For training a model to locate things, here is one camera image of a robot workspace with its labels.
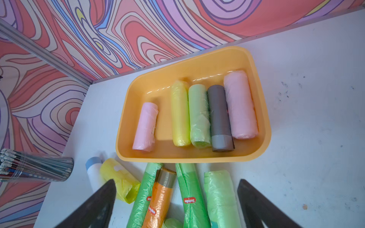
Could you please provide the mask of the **yellow trash bag roll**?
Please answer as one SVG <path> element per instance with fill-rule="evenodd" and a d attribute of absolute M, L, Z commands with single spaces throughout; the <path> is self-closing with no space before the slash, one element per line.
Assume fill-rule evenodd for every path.
<path fill-rule="evenodd" d="M 177 147 L 191 144 L 188 88 L 189 85 L 180 80 L 171 86 L 173 143 Z"/>

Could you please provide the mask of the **pink labelled trash bag roll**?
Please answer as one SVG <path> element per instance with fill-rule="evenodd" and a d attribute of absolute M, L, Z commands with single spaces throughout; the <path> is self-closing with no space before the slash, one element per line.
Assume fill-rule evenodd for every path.
<path fill-rule="evenodd" d="M 153 151 L 158 113 L 158 106 L 155 103 L 146 102 L 143 104 L 132 147 L 133 150 Z"/>

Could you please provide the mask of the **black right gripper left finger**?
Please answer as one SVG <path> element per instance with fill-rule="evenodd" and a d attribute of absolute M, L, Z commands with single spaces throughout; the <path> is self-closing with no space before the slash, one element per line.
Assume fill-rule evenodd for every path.
<path fill-rule="evenodd" d="M 114 180 L 108 180 L 57 228 L 107 228 L 116 200 Z"/>

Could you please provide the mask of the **white blue-capped roll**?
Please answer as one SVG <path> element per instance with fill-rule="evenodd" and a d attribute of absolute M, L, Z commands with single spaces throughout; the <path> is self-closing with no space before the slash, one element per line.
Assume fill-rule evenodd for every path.
<path fill-rule="evenodd" d="M 100 173 L 101 166 L 102 161 L 99 157 L 91 157 L 86 161 L 86 171 L 93 192 L 98 191 L 105 184 Z"/>

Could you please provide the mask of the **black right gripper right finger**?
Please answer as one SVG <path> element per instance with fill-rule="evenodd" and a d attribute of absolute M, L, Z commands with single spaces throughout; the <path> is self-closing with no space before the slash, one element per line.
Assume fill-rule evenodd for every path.
<path fill-rule="evenodd" d="M 238 198 L 247 228 L 299 228 L 295 221 L 283 213 L 247 180 L 241 179 Z"/>

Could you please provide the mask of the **dark grey trash bag roll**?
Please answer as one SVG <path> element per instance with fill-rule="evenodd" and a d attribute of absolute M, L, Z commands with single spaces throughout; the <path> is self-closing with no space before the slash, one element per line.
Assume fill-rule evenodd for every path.
<path fill-rule="evenodd" d="M 222 85 L 208 88 L 208 102 L 211 122 L 211 138 L 213 152 L 231 152 L 235 149 L 226 102 Z"/>

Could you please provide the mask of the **light green trash bag roll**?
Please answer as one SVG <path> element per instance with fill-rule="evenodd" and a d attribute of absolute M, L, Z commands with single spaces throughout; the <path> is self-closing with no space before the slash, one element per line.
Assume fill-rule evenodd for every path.
<path fill-rule="evenodd" d="M 189 88 L 190 140 L 194 147 L 203 149 L 211 146 L 210 114 L 207 91 L 204 85 Z"/>

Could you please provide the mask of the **yellow plastic storage box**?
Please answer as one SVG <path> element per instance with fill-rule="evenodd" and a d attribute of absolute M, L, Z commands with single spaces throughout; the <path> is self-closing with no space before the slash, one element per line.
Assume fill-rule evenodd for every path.
<path fill-rule="evenodd" d="M 243 70 L 248 76 L 256 112 L 259 134 L 248 140 L 234 140 L 232 152 L 213 152 L 190 145 L 177 147 L 173 143 L 171 86 L 175 81 L 206 87 L 222 85 L 224 77 Z M 144 103 L 158 106 L 155 139 L 151 152 L 133 150 L 133 142 Z M 260 78 L 251 53 L 231 46 L 186 59 L 137 77 L 129 86 L 116 138 L 116 153 L 127 162 L 215 163 L 247 162 L 261 156 L 271 141 L 271 124 Z"/>

